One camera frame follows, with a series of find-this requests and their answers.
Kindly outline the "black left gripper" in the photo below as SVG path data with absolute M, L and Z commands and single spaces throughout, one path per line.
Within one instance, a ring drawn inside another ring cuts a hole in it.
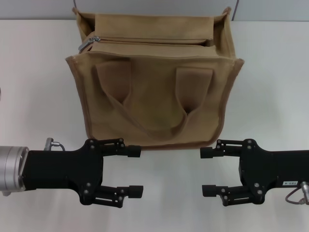
M 140 155 L 141 146 L 125 145 L 123 138 L 88 139 L 74 151 L 31 150 L 28 153 L 28 190 L 71 189 L 83 205 L 123 205 L 125 197 L 140 199 L 143 186 L 100 186 L 103 157 L 139 158 Z

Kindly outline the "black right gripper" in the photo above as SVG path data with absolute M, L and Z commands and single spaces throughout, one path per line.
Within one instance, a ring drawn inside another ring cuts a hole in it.
M 203 185 L 204 197 L 220 196 L 223 206 L 245 203 L 262 204 L 266 193 L 275 188 L 303 191 L 301 203 L 309 204 L 309 151 L 267 151 L 255 140 L 218 139 L 215 148 L 202 147 L 200 157 L 239 157 L 243 186 Z

